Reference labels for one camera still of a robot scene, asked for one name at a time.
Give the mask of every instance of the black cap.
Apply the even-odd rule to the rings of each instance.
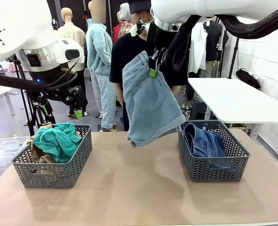
[[[151,9],[151,0],[128,0],[130,14]]]

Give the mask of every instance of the back pocket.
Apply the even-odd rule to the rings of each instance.
[[[155,112],[163,104],[165,94],[158,78],[148,76],[130,95],[141,112]]]

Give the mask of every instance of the beige shirt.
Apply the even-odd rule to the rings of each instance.
[[[65,39],[73,39],[79,43],[82,48],[84,48],[84,44],[86,43],[86,35],[79,27],[75,26],[72,22],[65,23],[64,26],[58,28],[57,30],[59,36]],[[76,60],[72,60],[68,62],[69,68],[74,65]],[[81,71],[84,69],[84,57],[83,59],[79,59],[78,62],[73,68],[73,71]]]

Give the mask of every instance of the beige tabletop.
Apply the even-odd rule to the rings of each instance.
[[[25,189],[11,166],[0,178],[0,226],[266,225],[278,221],[278,165],[243,131],[249,150],[239,183],[196,184],[177,134],[132,149],[125,132],[93,133],[75,187]]]

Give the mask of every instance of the light blue fleece jacket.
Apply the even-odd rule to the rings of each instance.
[[[103,24],[94,24],[87,20],[87,67],[95,74],[110,75],[111,72],[111,37]]]

